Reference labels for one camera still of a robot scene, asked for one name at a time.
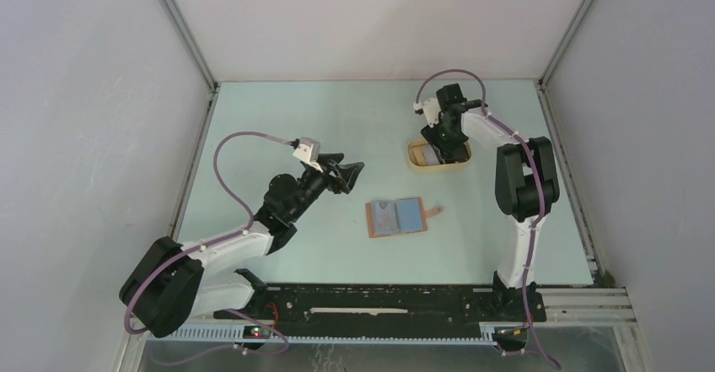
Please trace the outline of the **orange leather card holder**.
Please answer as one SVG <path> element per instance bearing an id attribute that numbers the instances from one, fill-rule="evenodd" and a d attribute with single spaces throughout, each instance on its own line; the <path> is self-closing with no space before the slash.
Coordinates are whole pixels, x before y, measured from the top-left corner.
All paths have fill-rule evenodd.
<path id="1" fill-rule="evenodd" d="M 441 214 L 444 208 L 425 208 L 420 197 L 409 197 L 368 202 L 365 211 L 368 237 L 376 239 L 426 232 L 427 220 Z"/>

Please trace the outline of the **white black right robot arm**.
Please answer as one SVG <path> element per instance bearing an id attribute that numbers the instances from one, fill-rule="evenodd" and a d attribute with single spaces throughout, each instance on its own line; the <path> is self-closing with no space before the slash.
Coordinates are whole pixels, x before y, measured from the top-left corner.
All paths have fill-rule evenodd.
<path id="1" fill-rule="evenodd" d="M 413 110 L 426 120 L 420 131 L 427 145 L 422 157 L 431 166 L 463 164 L 467 143 L 477 141 L 495 154 L 494 193 L 498 208 L 513 220 L 510 248 L 496 270 L 490 306 L 495 316 L 511 320 L 524 308 L 534 281 L 535 249 L 546 216 L 560 197 L 555 156 L 548 137 L 525 138 L 498 119 L 483 100 L 468 100 L 458 84 L 439 89 L 435 97 L 417 100 Z"/>

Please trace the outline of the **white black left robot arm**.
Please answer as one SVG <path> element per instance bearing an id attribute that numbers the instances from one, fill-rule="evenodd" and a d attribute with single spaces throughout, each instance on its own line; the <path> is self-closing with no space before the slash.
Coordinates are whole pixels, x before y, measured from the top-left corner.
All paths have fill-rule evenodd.
<path id="1" fill-rule="evenodd" d="M 155 337 L 167 337 L 189 318 L 236 309 L 256 318 L 266 308 L 251 272 L 239 264 L 281 250 L 296 234 L 296 222 L 319 196 L 348 194 L 364 168 L 343 163 L 343 154 L 319 154 L 299 178 L 274 176 L 263 203 L 246 226 L 208 242 L 182 245 L 165 236 L 155 240 L 122 285 L 120 301 Z"/>

